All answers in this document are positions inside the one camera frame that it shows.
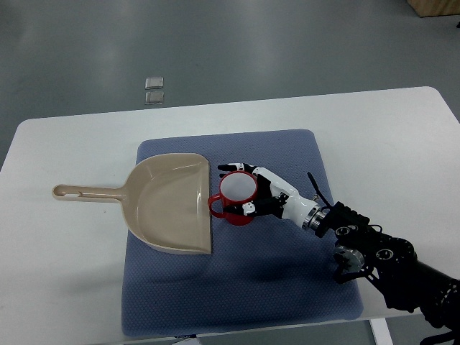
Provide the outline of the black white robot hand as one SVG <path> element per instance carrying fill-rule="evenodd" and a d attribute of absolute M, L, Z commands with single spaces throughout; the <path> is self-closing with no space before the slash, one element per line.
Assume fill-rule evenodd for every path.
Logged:
<path fill-rule="evenodd" d="M 297 188 L 265 167 L 246 163 L 219 165 L 221 178 L 230 172 L 244 171 L 257 181 L 257 195 L 243 206 L 227 206 L 225 211 L 249 216 L 273 215 L 279 219 L 291 220 L 302 229 L 316 230 L 325 218 L 323 208 L 314 200 L 302 197 Z"/>

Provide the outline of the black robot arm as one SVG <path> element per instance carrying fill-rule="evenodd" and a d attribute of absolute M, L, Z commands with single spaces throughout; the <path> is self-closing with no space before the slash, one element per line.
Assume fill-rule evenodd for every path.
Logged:
<path fill-rule="evenodd" d="M 432 327 L 448 329 L 422 344 L 459 343 L 459 280 L 419 261 L 408 240 L 384 233 L 380 225 L 341 202 L 314 210 L 303 228 L 319 238 L 333 232 L 337 264 L 333 279 L 338 284 L 363 277 L 382 294 L 389 309 L 420 310 Z"/>

